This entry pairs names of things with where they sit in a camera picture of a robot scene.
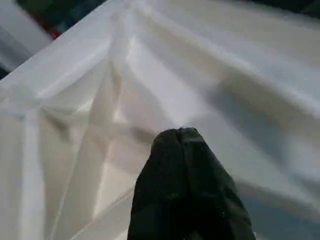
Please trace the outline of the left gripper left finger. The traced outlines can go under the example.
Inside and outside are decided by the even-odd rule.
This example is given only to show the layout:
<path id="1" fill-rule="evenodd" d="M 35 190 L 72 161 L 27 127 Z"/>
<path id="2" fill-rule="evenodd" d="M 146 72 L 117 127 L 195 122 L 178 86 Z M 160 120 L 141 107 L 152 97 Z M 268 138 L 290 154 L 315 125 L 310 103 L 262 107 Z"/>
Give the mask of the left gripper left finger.
<path id="1" fill-rule="evenodd" d="M 182 240 L 186 168 L 178 131 L 168 129 L 152 142 L 134 187 L 127 238 Z"/>

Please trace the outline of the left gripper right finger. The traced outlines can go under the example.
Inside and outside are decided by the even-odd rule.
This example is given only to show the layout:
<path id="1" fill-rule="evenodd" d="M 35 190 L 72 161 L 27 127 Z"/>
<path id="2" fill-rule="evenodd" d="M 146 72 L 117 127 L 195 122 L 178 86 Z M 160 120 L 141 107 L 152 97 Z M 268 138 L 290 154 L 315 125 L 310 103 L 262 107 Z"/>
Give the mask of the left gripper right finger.
<path id="1" fill-rule="evenodd" d="M 191 240 L 254 240 L 251 219 L 233 178 L 202 135 L 180 128 L 178 140 L 186 165 Z"/>

